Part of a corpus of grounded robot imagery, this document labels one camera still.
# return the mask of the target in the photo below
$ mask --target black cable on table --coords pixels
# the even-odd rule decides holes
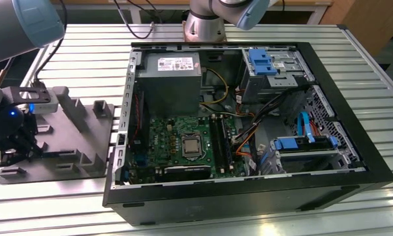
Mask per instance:
[[[152,8],[155,9],[155,12],[156,12],[157,17],[159,17],[159,20],[160,20],[160,24],[163,24],[160,12],[157,11],[157,9],[156,9],[155,5],[152,4],[151,0],[145,0],[145,1],[149,3],[149,5],[152,6]]]
[[[152,8],[155,9],[155,11],[156,11],[156,14],[157,14],[157,16],[149,11],[149,10],[147,10],[147,9],[144,9],[144,7],[143,6],[140,6],[139,4],[136,4],[136,3],[133,3],[132,2],[132,0],[127,0],[133,6],[136,6],[137,8],[140,8],[151,17],[157,17],[159,18],[159,20],[160,20],[160,24],[163,24],[163,20],[161,20],[161,17],[160,17],[160,13],[159,13],[159,11],[156,10],[156,8],[155,8],[155,5],[147,0],[147,2],[151,4],[151,6],[152,6]]]
[[[120,15],[120,17],[123,18],[123,21],[124,21],[124,23],[125,23],[125,25],[127,25],[127,27],[128,27],[129,32],[132,33],[132,35],[133,35],[136,38],[139,38],[139,39],[147,39],[147,38],[151,36],[151,33],[153,32],[153,25],[151,26],[151,31],[149,31],[149,33],[148,33],[144,37],[140,37],[140,36],[132,31],[132,28],[131,28],[129,23],[128,23],[128,21],[127,21],[127,18],[125,18],[125,16],[124,16],[123,10],[120,9],[119,1],[117,1],[117,0],[113,0],[113,2],[115,2],[116,5],[117,5],[119,15]]]

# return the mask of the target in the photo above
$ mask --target aluminum table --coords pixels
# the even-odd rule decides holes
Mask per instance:
[[[143,34],[149,28],[135,25]],[[304,41],[317,55],[393,170],[393,82],[348,30],[336,26],[264,25],[249,32],[227,26],[229,41]],[[83,104],[105,99],[121,105],[131,42],[124,25],[71,25],[57,54],[39,77],[68,86]],[[183,41],[181,25],[163,25],[147,41]],[[52,47],[40,51],[24,84]],[[119,120],[113,122],[116,142]],[[387,235],[393,236],[393,183],[324,210],[132,227],[101,207],[105,179],[0,185],[4,235]]]

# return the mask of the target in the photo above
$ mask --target green circuit board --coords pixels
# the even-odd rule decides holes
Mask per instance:
[[[236,135],[235,119],[224,119],[229,137]],[[184,134],[197,134],[200,136],[203,154],[197,160],[189,160],[183,156]],[[212,150],[212,140],[209,132],[208,117],[179,117],[155,118],[151,120],[151,148],[148,153],[148,166],[181,166],[181,165],[208,165],[212,167],[212,178],[236,177],[244,172],[243,162],[233,163],[233,171],[219,173],[215,165],[215,155]]]

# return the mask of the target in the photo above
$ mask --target black cable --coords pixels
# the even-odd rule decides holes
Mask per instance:
[[[7,61],[7,65],[5,65],[5,67],[3,68],[3,70],[9,70],[11,66],[12,66],[12,64],[13,64],[13,62],[15,62],[15,59],[16,59],[16,57],[11,58],[11,59]]]
[[[297,91],[307,90],[311,86],[312,85],[308,84],[308,85],[299,86],[296,88],[289,88],[279,96],[276,96],[272,100],[269,100],[269,102],[263,106],[261,110],[259,111],[259,113],[253,117],[252,122],[251,122],[252,123],[251,127],[236,136],[236,139],[240,139],[245,134],[248,134],[253,131],[253,129],[257,127],[257,125],[260,124],[260,122],[263,121],[263,119],[268,115],[268,113],[280,107],[285,98],[292,93],[295,93]]]
[[[151,17],[157,17],[159,18],[159,20],[160,20],[160,24],[163,24],[163,21],[161,21],[161,17],[160,17],[160,13],[157,12],[157,10],[156,10],[156,12],[157,12],[157,15],[159,16],[156,16],[149,10],[147,10],[147,9],[144,9],[143,8],[143,6],[140,6],[139,4],[136,4],[136,3],[133,3],[132,2],[132,0],[127,0],[133,6],[136,6],[137,8],[140,8]]]
[[[128,23],[127,18],[125,18],[125,16],[124,16],[123,10],[120,9],[120,6],[119,6],[119,1],[117,1],[117,0],[113,0],[113,2],[115,2],[116,5],[117,5],[119,15],[120,15],[120,17],[123,18],[123,21],[124,21],[124,23],[125,23],[125,25],[127,25],[127,27],[128,27],[129,32],[132,33],[132,35],[133,35],[136,38],[139,38],[139,39],[147,39],[147,38],[151,36],[151,33],[153,32],[153,24],[152,24],[152,26],[151,26],[151,31],[149,31],[149,33],[148,33],[144,37],[140,37],[140,36],[132,31],[132,28],[129,27],[129,23]]]
[[[67,7],[65,7],[65,4],[64,4],[64,1],[60,0],[60,3],[61,3],[61,7],[63,7],[63,15],[64,15],[64,32],[67,32],[67,24],[68,24],[68,13],[67,13]],[[55,47],[52,53],[49,54],[48,58],[45,59],[44,63],[41,64],[41,66],[39,67],[39,69],[36,70],[35,72],[35,82],[39,82],[40,79],[39,79],[39,74],[41,72],[41,70],[44,69],[44,67],[47,66],[48,62],[51,61],[53,55],[56,54],[57,50],[60,49],[61,47],[61,44],[63,44],[63,40],[64,38],[60,39],[59,43],[57,43],[57,46]]]
[[[233,117],[245,117],[244,115],[236,115],[231,112],[220,112],[219,110],[215,110],[213,108],[211,108],[208,105],[205,104],[200,104],[203,107],[205,107],[212,113],[219,113],[219,114],[225,114],[225,115],[231,115]]]
[[[163,24],[160,12],[157,11],[157,9],[156,9],[155,5],[152,4],[151,0],[145,0],[145,1],[149,3],[149,5],[152,6],[152,8],[155,9],[155,12],[156,12],[157,17],[159,17],[159,20],[160,20],[160,24]]]
[[[177,10],[173,11],[173,14],[171,15],[169,19],[165,20],[165,22],[169,22],[173,19],[176,12],[177,12]]]

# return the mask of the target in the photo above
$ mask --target power cable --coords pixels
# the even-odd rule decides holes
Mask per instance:
[[[117,0],[113,0],[113,2],[115,2],[116,5],[117,5],[119,15],[120,15],[120,17],[123,18],[123,21],[124,21],[124,23],[125,23],[125,25],[127,25],[127,27],[128,27],[129,32],[132,33],[132,35],[133,35],[137,39],[147,39],[147,38],[151,36],[152,32],[153,32],[155,23],[152,22],[152,24],[151,24],[151,31],[148,32],[148,34],[147,34],[144,37],[140,37],[140,36],[135,33],[135,31],[132,31],[132,28],[131,28],[129,23],[128,23],[128,21],[127,21],[127,18],[125,18],[125,16],[124,16],[123,10],[120,9],[119,1],[117,1]]]
[[[229,95],[229,85],[228,85],[225,79],[223,78],[223,76],[213,69],[207,68],[207,71],[211,71],[212,73],[215,73],[215,75],[219,77],[219,79],[221,80],[221,82],[224,83],[224,86],[225,86],[224,96],[219,100],[212,101],[212,102],[201,102],[201,104],[212,105],[212,104],[217,104],[217,103],[223,102],[224,99],[227,99],[227,97]]]
[[[152,4],[151,0],[145,0],[145,1],[149,3],[152,8],[155,9],[155,12],[156,12],[159,20],[160,20],[160,24],[163,24],[161,15],[160,15],[161,12],[157,11],[157,9],[156,9],[155,5]]]
[[[4,78],[7,76],[8,70],[11,69],[11,66],[15,62],[16,57],[12,57],[8,61],[7,61],[7,65],[3,68],[3,70],[0,71],[0,86],[3,84]]]
[[[156,10],[155,8],[155,5],[147,0],[147,2],[149,3],[149,5],[152,6],[152,8],[155,9],[156,11],[156,14],[155,15],[149,10],[144,9],[143,6],[140,6],[139,4],[133,3],[132,0],[127,0],[133,6],[136,6],[137,8],[140,8],[151,17],[156,17],[159,18],[159,21],[160,21],[160,24],[163,24],[163,20],[161,20],[161,17],[160,17],[160,12]]]

